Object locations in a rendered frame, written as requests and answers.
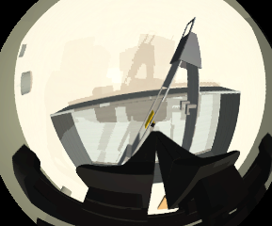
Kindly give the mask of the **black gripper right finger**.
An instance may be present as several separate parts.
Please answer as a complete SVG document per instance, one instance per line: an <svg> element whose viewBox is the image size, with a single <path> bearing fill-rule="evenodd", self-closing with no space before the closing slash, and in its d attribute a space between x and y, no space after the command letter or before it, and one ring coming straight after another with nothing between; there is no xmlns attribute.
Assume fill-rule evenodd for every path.
<svg viewBox="0 0 272 226"><path fill-rule="evenodd" d="M240 151L212 155L202 158L178 146L178 143L168 138L165 133L155 131L157 135L157 153L159 169L162 173L163 188L166 193L168 210L178 208L178 203L184 199L195 184L207 176L212 176L236 163Z"/></svg>

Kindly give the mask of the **light brown wooden board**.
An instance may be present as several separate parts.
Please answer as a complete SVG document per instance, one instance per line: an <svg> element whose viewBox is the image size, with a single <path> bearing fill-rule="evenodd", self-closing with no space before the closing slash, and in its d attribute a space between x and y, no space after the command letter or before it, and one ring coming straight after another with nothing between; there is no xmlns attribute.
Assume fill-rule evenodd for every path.
<svg viewBox="0 0 272 226"><path fill-rule="evenodd" d="M159 203L159 206L157 207L158 210L162 210L162 208L166 208L167 210L167 204L166 204L167 200L166 200L166 195L163 195L163 200L161 201L161 203Z"/></svg>

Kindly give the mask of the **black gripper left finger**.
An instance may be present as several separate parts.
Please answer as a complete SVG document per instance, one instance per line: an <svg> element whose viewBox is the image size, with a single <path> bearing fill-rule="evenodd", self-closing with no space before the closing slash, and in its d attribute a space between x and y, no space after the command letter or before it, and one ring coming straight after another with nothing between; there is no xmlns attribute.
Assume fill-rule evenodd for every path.
<svg viewBox="0 0 272 226"><path fill-rule="evenodd" d="M150 208L152 184L154 181L155 132L143 140L142 147L120 166L82 165L76 167L76 174L88 187L106 189L121 193L140 193L143 195L143 208Z"/></svg>

